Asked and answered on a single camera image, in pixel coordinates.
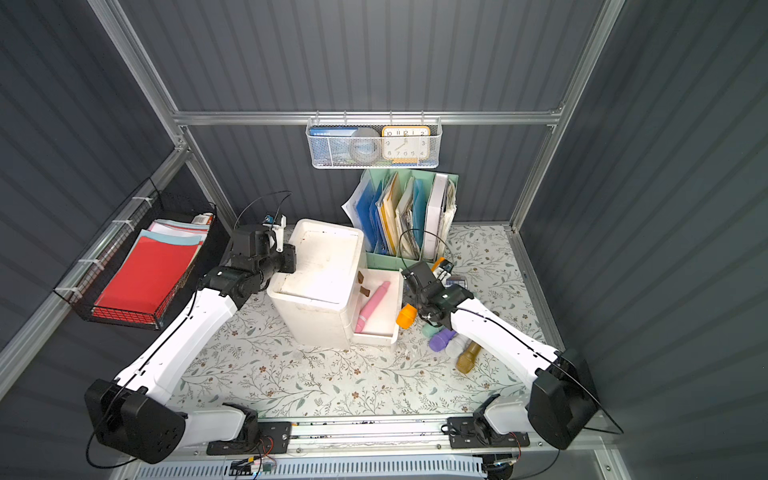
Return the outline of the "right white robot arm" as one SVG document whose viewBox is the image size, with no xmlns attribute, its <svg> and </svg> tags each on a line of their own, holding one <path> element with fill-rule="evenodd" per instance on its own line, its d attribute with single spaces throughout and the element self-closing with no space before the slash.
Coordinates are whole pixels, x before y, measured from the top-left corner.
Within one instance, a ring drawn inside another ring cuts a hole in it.
<svg viewBox="0 0 768 480">
<path fill-rule="evenodd" d="M 563 352 L 502 320 L 460 285 L 446 286 L 424 262 L 401 274 L 411 292 L 415 316 L 477 343 L 501 361 L 529 393 L 524 406 L 501 395 L 489 397 L 473 414 L 477 436 L 535 432 L 548 445 L 567 449 L 600 409 L 586 360 Z"/>
</svg>

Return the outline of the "pink microphone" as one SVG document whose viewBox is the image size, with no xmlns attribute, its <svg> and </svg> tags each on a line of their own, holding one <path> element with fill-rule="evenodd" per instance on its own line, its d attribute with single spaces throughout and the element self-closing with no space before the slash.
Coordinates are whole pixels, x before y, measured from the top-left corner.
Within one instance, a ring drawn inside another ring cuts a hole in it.
<svg viewBox="0 0 768 480">
<path fill-rule="evenodd" d="M 391 285 L 390 281 L 383 282 L 373 293 L 373 295 L 369 298 L 369 300 L 365 303 L 365 305 L 361 308 L 357 323 L 355 326 L 355 333 L 362 333 L 367 321 L 371 317 L 371 315 L 375 312 L 381 301 L 384 299 L 386 294 L 388 293 L 389 287 Z"/>
</svg>

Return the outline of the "purple microphone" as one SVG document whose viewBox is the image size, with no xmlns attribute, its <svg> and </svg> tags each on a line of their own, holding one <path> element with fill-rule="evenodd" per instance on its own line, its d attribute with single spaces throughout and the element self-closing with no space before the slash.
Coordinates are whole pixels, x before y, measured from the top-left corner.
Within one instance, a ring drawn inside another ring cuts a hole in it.
<svg viewBox="0 0 768 480">
<path fill-rule="evenodd" d="M 443 328 L 430 338 L 428 346 L 433 352 L 444 351 L 456 335 L 455 331 Z"/>
</svg>

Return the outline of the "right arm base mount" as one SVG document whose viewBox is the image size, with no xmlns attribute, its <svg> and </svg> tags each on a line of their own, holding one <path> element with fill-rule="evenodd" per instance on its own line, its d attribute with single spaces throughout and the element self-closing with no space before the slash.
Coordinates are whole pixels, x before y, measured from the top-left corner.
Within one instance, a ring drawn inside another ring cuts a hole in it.
<svg viewBox="0 0 768 480">
<path fill-rule="evenodd" d="M 498 433 L 484 414 L 493 401 L 500 397 L 494 394 L 485 400 L 471 416 L 449 417 L 441 426 L 441 432 L 448 436 L 452 449 L 475 449 L 491 447 L 521 448 L 530 445 L 526 432 Z"/>
</svg>

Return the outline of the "white bottom drawer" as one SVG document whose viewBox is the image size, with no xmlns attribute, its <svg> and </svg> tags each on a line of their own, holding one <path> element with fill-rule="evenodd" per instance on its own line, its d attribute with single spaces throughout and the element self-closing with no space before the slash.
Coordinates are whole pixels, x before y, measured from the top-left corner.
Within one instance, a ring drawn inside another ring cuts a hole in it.
<svg viewBox="0 0 768 480">
<path fill-rule="evenodd" d="M 403 305 L 404 279 L 398 271 L 360 269 L 358 271 L 357 294 L 358 314 L 361 308 L 385 281 L 390 281 L 388 293 L 366 323 L 362 333 L 355 333 L 357 317 L 353 320 L 352 342 L 354 344 L 386 347 L 393 349 L 398 340 L 400 327 L 396 324 L 397 316 Z"/>
</svg>

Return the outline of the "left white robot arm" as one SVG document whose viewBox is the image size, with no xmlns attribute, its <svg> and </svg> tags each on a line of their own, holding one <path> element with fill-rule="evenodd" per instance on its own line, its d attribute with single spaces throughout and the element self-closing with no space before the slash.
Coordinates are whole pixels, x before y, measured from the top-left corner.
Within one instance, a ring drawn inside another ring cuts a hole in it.
<svg viewBox="0 0 768 480">
<path fill-rule="evenodd" d="M 197 283 L 188 305 L 114 379 L 95 380 L 84 395 L 90 442 L 157 464 L 180 447 L 203 444 L 213 455 L 252 454 L 261 434 L 256 411 L 233 403 L 206 411 L 168 407 L 176 384 L 220 327 L 277 273 L 296 270 L 295 246 L 284 239 L 286 218 L 236 228 L 220 265 Z"/>
</svg>

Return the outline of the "blue lid pencil tube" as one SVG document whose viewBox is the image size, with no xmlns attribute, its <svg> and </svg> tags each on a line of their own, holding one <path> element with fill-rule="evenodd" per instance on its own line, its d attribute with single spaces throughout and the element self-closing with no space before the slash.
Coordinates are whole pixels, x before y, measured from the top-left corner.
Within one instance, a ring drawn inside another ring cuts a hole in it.
<svg viewBox="0 0 768 480">
<path fill-rule="evenodd" d="M 431 270 L 433 275 L 444 286 L 450 287 L 452 285 L 458 285 L 460 287 L 467 287 L 467 280 L 464 276 L 454 272 L 455 264 L 445 257 L 440 257 L 435 261 Z"/>
</svg>

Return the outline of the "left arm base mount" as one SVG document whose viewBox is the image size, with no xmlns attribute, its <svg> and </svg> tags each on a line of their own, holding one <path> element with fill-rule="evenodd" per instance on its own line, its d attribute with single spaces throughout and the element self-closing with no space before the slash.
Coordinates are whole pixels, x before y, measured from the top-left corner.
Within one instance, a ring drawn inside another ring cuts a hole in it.
<svg viewBox="0 0 768 480">
<path fill-rule="evenodd" d="M 209 456 L 284 454 L 288 450 L 293 424 L 267 421 L 244 426 L 234 440 L 213 441 L 207 445 Z"/>
</svg>

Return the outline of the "white drawer cabinet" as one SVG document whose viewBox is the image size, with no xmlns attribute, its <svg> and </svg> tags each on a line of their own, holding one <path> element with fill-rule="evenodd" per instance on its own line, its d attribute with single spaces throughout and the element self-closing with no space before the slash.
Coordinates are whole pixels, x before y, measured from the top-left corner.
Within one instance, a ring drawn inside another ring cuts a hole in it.
<svg viewBox="0 0 768 480">
<path fill-rule="evenodd" d="M 296 270 L 274 275 L 268 297 L 298 343 L 347 348 L 357 315 L 358 271 L 366 266 L 363 232 L 302 219 L 289 244 L 296 250 Z"/>
</svg>

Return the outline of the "orange microphone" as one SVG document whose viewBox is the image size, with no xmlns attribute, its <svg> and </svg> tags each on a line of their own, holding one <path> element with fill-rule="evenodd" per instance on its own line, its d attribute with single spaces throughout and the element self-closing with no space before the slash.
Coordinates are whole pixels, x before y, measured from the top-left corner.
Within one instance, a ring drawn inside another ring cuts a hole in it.
<svg viewBox="0 0 768 480">
<path fill-rule="evenodd" d="M 417 316 L 418 316 L 418 310 L 414 306 L 410 304 L 406 304 L 400 310 L 396 319 L 396 324 L 400 328 L 404 330 L 408 330 L 414 324 L 415 320 L 417 319 Z"/>
</svg>

